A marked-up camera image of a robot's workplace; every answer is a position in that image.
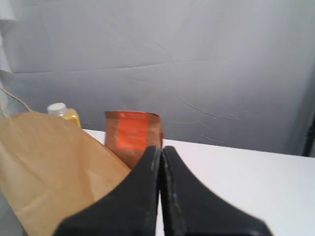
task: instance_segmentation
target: yellow bottle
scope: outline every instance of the yellow bottle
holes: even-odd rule
[[[78,113],[73,108],[67,108],[64,103],[54,103],[47,107],[48,114],[53,114],[62,117],[81,128]]]

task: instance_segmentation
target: white tabletop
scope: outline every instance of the white tabletop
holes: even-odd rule
[[[104,132],[86,130],[104,143]],[[315,158],[164,140],[208,188],[274,236],[315,236]],[[157,236],[164,235],[161,209]]]

